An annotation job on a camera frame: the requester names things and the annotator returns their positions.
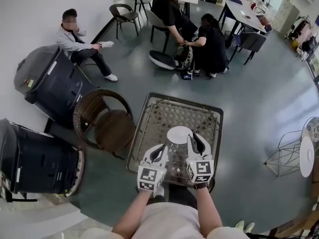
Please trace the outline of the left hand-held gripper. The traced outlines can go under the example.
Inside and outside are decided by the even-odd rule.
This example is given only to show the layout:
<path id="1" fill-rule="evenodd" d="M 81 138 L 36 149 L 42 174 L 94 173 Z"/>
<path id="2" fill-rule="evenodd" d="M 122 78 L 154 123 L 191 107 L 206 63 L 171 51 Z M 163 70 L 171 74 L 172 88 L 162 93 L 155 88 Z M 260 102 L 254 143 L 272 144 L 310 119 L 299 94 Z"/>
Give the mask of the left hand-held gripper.
<path id="1" fill-rule="evenodd" d="M 145 152 L 145 161 L 138 168 L 137 188 L 155 192 L 164 180 L 168 147 L 158 144 Z"/>

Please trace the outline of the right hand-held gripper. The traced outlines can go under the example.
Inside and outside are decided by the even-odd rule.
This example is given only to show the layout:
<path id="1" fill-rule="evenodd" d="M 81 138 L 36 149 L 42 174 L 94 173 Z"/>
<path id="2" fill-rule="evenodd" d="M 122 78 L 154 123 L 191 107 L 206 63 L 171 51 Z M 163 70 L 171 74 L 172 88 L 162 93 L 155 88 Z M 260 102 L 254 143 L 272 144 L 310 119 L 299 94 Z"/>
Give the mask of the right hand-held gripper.
<path id="1" fill-rule="evenodd" d="M 211 146 L 203 136 L 194 133 L 187 136 L 186 171 L 192 183 L 208 183 L 214 172 Z"/>

